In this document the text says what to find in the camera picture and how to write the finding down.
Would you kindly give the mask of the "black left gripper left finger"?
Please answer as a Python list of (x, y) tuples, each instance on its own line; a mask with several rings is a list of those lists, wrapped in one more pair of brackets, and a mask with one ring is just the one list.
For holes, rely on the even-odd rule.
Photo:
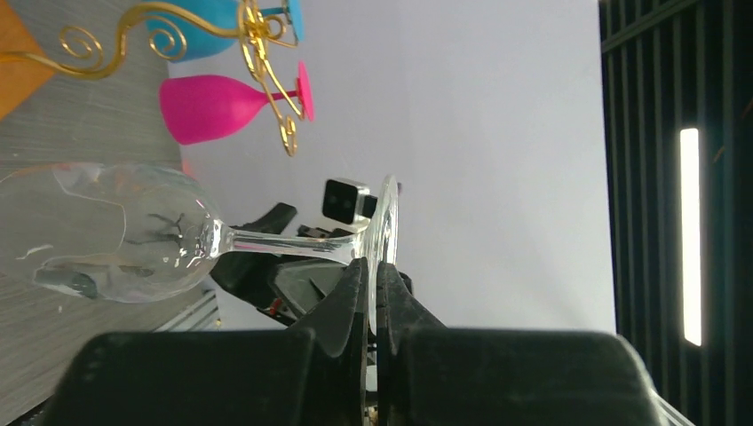
[(92, 338), (46, 405), (44, 425), (361, 425), (367, 281), (352, 261), (283, 330), (116, 332)]

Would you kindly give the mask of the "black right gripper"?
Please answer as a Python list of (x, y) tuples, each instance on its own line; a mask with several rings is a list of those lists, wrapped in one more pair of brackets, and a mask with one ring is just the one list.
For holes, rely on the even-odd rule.
[[(279, 203), (255, 222), (227, 225), (214, 221), (218, 262), (211, 278), (228, 293), (252, 304), (266, 316), (290, 326), (328, 296), (339, 282), (345, 266), (337, 261), (296, 255), (290, 245), (278, 242), (280, 234), (297, 215), (297, 209)], [(398, 206), (384, 205), (374, 215), (376, 222), (356, 237), (358, 255), (369, 261), (367, 317), (377, 322), (377, 267), (392, 263), (398, 237)]]

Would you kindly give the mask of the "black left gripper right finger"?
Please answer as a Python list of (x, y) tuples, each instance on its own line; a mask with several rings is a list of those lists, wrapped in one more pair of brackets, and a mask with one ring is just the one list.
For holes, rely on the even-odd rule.
[(383, 425), (666, 425), (635, 350), (601, 332), (444, 326), (396, 267), (376, 275)]

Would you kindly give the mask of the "pink wine glass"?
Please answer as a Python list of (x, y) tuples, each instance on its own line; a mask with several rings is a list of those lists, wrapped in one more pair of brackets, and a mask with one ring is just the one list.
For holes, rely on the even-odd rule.
[(313, 93), (305, 62), (297, 67), (296, 89), (268, 94), (223, 75), (194, 75), (164, 80), (158, 91), (168, 132), (189, 146), (224, 138), (246, 127), (258, 112), (278, 100), (297, 98), (299, 117), (315, 118)]

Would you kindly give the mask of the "blue wine glass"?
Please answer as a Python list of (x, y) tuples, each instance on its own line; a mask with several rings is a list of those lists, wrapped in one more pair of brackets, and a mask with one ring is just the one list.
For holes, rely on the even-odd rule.
[(146, 26), (153, 50), (163, 59), (179, 63), (205, 59), (234, 45), (238, 30), (256, 17), (261, 18), (268, 39), (296, 47), (305, 39), (305, 23), (299, 1), (281, 1), (276, 7), (259, 8), (255, 1), (172, 1), (186, 12), (217, 27), (214, 35), (188, 19), (172, 13), (153, 12)]

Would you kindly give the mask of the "orange wooden rack base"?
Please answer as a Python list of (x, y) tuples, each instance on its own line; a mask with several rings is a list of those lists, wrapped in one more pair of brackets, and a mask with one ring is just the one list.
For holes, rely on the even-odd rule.
[[(43, 51), (32, 36), (20, 15), (9, 3), (1, 0), (1, 52)], [(53, 72), (30, 62), (1, 64), (1, 119), (40, 89), (53, 76)]]

